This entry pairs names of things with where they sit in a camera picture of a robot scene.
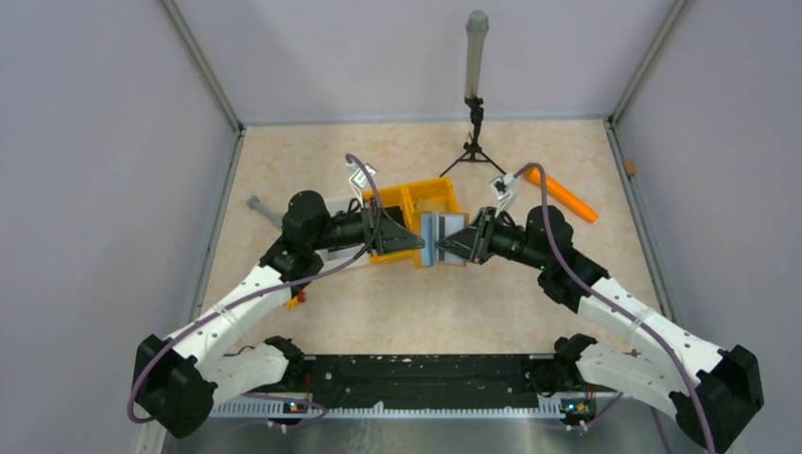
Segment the grey microphone on stand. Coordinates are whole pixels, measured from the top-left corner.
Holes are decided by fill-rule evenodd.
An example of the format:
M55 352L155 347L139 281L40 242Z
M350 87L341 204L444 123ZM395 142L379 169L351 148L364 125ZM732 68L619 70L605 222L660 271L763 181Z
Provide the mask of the grey microphone on stand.
M489 31L489 17L483 10L470 12L465 26L467 36L467 56L464 84L464 97L473 99L478 96L480 68L484 41Z

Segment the yellow red toy block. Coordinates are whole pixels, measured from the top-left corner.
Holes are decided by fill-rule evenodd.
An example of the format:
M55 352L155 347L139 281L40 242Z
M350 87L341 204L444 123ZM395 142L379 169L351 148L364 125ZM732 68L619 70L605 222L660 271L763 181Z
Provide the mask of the yellow red toy block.
M304 291L298 292L290 300L285 303L287 309L293 309L306 301L306 294Z

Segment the black item in bin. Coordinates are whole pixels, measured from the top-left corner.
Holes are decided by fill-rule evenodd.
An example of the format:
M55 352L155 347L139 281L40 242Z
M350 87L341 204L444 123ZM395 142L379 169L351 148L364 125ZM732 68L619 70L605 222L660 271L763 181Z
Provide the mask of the black item in bin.
M383 235L397 235L406 231L404 213L398 205L390 207L382 206L378 212L380 215L378 224Z

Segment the grey toy dumbbell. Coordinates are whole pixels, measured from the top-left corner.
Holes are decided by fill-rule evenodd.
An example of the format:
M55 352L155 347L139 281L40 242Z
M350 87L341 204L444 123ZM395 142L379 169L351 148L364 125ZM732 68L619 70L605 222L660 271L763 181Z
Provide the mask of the grey toy dumbbell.
M261 200L258 199L255 195L251 195L246 199L246 205L250 209L260 213L262 216L267 218L276 228L278 229L282 228L283 226L282 216L270 210L269 207L264 205L261 202Z

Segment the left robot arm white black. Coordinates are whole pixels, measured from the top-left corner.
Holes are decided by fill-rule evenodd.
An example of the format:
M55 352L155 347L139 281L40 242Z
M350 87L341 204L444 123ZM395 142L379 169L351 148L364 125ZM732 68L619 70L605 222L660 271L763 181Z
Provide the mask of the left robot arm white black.
M325 270L321 251L357 248L385 255L424 248L425 241L390 217L379 201L333 215L311 190L295 194L283 216L282 234L228 294L195 321L165 338L149 335L137 347L128 406L147 413L170 435L184 438L212 409L260 386L281 391L303 379L300 352L286 340L270 340L245 354L228 350L257 322L285 305L315 280L350 266Z

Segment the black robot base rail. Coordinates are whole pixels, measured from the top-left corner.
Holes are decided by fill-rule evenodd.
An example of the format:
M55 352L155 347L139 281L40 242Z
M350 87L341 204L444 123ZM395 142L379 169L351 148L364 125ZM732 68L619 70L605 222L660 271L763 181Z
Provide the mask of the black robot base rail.
M599 412L593 386L551 355L318 355L291 362L259 393L281 395L281 415L323 406L330 417L555 419Z

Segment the black tripod stand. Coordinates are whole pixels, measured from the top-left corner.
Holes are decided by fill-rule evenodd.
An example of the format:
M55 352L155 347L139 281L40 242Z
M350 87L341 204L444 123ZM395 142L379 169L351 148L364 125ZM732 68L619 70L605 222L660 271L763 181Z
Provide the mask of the black tripod stand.
M463 143L462 154L457 159L455 159L451 165L446 167L439 174L439 176L444 177L452 168L462 163L489 164L493 166L496 170L498 170L501 174L505 174L506 171L484 152L481 144L479 143L479 137L481 134L482 124L484 120L483 99L477 96L470 98L467 97L464 100L464 103L468 106L470 110L469 119L472 125L472 130L468 133L468 138Z

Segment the small wooden block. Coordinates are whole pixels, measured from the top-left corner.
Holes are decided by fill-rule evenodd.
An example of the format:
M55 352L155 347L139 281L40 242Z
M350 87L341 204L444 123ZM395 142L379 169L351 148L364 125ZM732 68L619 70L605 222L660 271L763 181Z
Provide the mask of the small wooden block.
M637 173L637 167L634 160L630 158L626 158L622 161L622 165L624 168L625 175L628 178L633 178Z

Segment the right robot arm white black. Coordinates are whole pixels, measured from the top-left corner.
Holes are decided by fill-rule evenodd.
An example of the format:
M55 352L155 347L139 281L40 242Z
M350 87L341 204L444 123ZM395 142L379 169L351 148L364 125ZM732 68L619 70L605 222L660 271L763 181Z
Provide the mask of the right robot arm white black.
M485 207L437 247L477 265L498 256L538 270L538 285L553 302L631 347L621 353L580 334L556 342L554 375L562 387L615 390L671 417L700 447L727 452L764 405L756 355L701 339L642 303L576 250L573 234L552 205L534 207L523 225Z

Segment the white storage bin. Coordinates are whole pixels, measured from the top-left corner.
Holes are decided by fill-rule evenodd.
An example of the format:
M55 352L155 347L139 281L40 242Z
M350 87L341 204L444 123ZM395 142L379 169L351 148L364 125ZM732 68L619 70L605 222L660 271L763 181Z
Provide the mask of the white storage bin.
M350 200L350 196L328 197L324 199L325 206L329 213L334 216L339 211L346 211ZM321 273L334 269L342 263L350 260L361 248L361 245L352 246L344 249L319 249L316 254L321 258L323 267Z

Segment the orange toy microphone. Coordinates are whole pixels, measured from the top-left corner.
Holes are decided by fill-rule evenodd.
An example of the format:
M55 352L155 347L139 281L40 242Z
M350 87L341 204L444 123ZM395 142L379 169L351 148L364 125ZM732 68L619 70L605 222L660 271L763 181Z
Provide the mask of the orange toy microphone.
M538 187L541 186L540 171L536 167L526 169L522 171L520 175L530 183ZM546 174L545 181L548 194L562 203L570 212L590 223L595 222L599 218L598 214L589 205L558 183L548 173Z

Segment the yellow double storage bin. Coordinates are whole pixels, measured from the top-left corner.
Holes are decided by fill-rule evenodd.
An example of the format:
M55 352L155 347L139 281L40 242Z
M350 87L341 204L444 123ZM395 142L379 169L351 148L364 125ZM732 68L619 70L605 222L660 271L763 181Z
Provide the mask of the yellow double storage bin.
M443 265L458 267L465 265L465 261L442 252L436 247L438 240L455 233L465 227L468 222L468 215L460 207L454 185L448 177L384 187L379 190L379 198L384 207L400 206L403 209L408 229L423 238L426 245L421 250L389 255L371 253L369 255L370 264L378 265L391 261L410 260L418 269ZM414 203L418 199L447 200L450 212L416 214Z

